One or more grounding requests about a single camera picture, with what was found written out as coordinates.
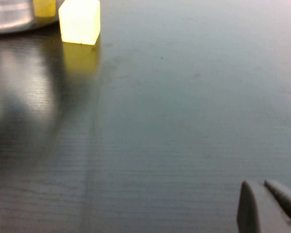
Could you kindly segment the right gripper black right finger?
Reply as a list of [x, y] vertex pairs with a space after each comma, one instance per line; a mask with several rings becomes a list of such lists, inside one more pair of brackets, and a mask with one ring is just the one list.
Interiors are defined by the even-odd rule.
[[291, 189], [275, 180], [265, 180], [264, 186], [271, 192], [283, 211], [291, 219]]

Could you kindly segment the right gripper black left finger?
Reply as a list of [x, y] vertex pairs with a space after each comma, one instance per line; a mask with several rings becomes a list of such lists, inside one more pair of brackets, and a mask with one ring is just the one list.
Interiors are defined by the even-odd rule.
[[237, 211], [240, 233], [291, 233], [291, 219], [271, 192], [254, 181], [243, 181]]

